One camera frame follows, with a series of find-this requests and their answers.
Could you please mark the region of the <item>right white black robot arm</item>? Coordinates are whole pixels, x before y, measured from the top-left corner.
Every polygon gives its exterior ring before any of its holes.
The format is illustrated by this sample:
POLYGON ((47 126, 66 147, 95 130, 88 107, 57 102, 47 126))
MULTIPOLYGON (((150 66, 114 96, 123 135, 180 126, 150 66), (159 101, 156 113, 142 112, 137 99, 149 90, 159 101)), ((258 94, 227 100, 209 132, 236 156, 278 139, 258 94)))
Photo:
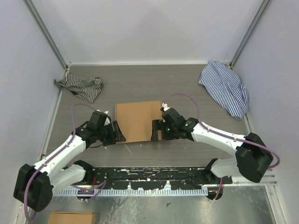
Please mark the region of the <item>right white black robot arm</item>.
POLYGON ((212 159, 205 167, 206 180, 218 183, 223 177, 242 176, 259 183, 273 161, 273 153, 266 150, 261 138, 249 133, 237 135, 212 129, 196 118, 185 119, 174 108, 162 108, 162 118, 152 121, 151 141, 158 141, 161 131, 163 140, 188 139, 216 147, 231 155, 229 159, 212 159))

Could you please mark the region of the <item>brown cardboard box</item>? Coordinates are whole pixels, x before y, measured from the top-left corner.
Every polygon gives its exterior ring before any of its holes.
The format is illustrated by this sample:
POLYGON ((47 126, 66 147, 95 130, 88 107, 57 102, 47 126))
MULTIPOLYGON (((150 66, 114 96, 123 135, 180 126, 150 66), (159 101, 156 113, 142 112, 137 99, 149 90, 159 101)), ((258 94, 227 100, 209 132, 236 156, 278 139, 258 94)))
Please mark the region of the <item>brown cardboard box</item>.
POLYGON ((116 104, 115 116, 124 143, 151 141, 152 121, 162 118, 161 101, 116 104))

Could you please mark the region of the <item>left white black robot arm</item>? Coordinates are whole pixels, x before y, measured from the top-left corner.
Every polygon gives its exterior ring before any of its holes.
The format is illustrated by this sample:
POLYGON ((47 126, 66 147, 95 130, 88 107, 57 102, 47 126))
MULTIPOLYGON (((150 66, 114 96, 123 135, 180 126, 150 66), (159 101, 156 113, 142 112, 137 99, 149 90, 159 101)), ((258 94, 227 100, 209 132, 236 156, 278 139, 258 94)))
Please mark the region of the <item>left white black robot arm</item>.
POLYGON ((117 121, 104 112, 96 110, 89 121, 77 127, 68 139, 47 157, 34 165, 24 164, 18 172, 13 197, 32 210, 40 212, 52 197, 64 188, 93 182, 93 166, 82 160, 63 169, 75 156, 93 143, 100 141, 104 146, 124 142, 117 121))

